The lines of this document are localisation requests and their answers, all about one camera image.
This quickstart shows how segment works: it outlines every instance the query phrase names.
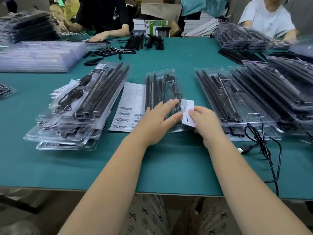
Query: green work table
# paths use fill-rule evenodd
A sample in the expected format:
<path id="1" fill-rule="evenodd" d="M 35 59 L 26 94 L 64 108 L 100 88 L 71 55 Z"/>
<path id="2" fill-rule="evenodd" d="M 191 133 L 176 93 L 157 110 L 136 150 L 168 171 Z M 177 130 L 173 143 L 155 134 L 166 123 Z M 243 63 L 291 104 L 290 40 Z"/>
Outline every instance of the green work table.
<path id="1" fill-rule="evenodd" d="M 118 47 L 119 44 L 113 42 L 113 46 Z M 118 55 L 105 60 L 131 63 L 128 81 L 141 84 L 146 72 L 174 68 L 184 98 L 194 100 L 200 106 L 208 106 L 208 103 L 195 80 L 194 68 L 236 66 L 217 53 L 219 46 L 215 39 L 166 38 L 164 48 L 164 51 L 159 51 L 144 47 L 135 55 L 123 55 L 123 60 L 119 60 Z M 66 74 L 0 74 L 0 82 L 18 91 L 0 100 L 0 186 L 86 190 L 127 135 L 108 131 L 119 95 L 98 148 L 93 152 L 36 150 L 35 142 L 23 140 L 26 132 L 36 124 L 35 117 L 51 101 L 49 93 L 67 84 L 70 79 L 80 79 L 93 68 L 84 66 L 83 62 L 78 62 Z M 280 197 L 313 200 L 313 146 L 299 139 L 281 140 Z M 239 147 L 252 142 L 234 144 Z M 279 148 L 275 142 L 268 142 L 267 146 L 276 170 Z M 272 180 L 268 161 L 258 148 L 244 157 L 263 180 Z M 148 148 L 136 191 L 222 195 L 209 154 L 199 135 L 193 131 L 167 134 L 159 144 Z"/>

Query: logo on shirt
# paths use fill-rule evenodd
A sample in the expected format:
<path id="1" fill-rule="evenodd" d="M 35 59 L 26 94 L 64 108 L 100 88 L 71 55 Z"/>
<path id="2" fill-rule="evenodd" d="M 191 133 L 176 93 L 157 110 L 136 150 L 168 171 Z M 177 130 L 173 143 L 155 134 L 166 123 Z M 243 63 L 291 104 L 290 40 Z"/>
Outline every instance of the logo on shirt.
<path id="1" fill-rule="evenodd" d="M 113 15 L 113 20 L 116 20 L 119 17 L 119 15 L 117 15 L 117 9 L 115 7 L 114 9 L 114 15 Z"/>

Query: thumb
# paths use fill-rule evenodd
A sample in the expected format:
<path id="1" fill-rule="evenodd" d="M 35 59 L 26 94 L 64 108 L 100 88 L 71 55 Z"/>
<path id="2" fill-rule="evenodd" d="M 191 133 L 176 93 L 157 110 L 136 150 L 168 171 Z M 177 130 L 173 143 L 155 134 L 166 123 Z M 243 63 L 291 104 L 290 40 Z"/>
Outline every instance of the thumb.
<path id="1" fill-rule="evenodd" d="M 164 122 L 162 122 L 161 125 L 167 131 L 170 128 L 172 128 L 181 119 L 182 119 L 182 112 L 178 112 L 176 114 L 173 114 L 170 118 L 164 120 Z"/>
<path id="2" fill-rule="evenodd" d="M 195 110 L 189 110 L 188 111 L 191 118 L 194 120 L 194 122 L 197 122 L 199 118 L 201 117 L 201 114 Z"/>

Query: white t-shirt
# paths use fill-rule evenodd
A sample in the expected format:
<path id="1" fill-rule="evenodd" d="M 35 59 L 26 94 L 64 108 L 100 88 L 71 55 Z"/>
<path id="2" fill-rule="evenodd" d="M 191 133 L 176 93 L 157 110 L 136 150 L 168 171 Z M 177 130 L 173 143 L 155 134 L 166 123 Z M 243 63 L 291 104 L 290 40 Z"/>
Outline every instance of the white t-shirt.
<path id="1" fill-rule="evenodd" d="M 252 0 L 245 8 L 239 24 L 244 21 L 252 21 L 252 28 L 274 38 L 286 34 L 295 29 L 291 15 L 280 6 L 276 11 L 269 12 L 264 0 Z"/>

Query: black t-shirt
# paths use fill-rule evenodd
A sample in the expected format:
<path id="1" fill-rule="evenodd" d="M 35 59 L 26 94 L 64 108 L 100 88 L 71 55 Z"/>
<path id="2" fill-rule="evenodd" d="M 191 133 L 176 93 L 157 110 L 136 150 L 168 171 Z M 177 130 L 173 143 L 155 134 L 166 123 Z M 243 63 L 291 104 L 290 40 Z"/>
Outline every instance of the black t-shirt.
<path id="1" fill-rule="evenodd" d="M 128 11 L 125 0 L 81 0 L 76 23 L 96 33 L 118 30 L 128 24 Z"/>

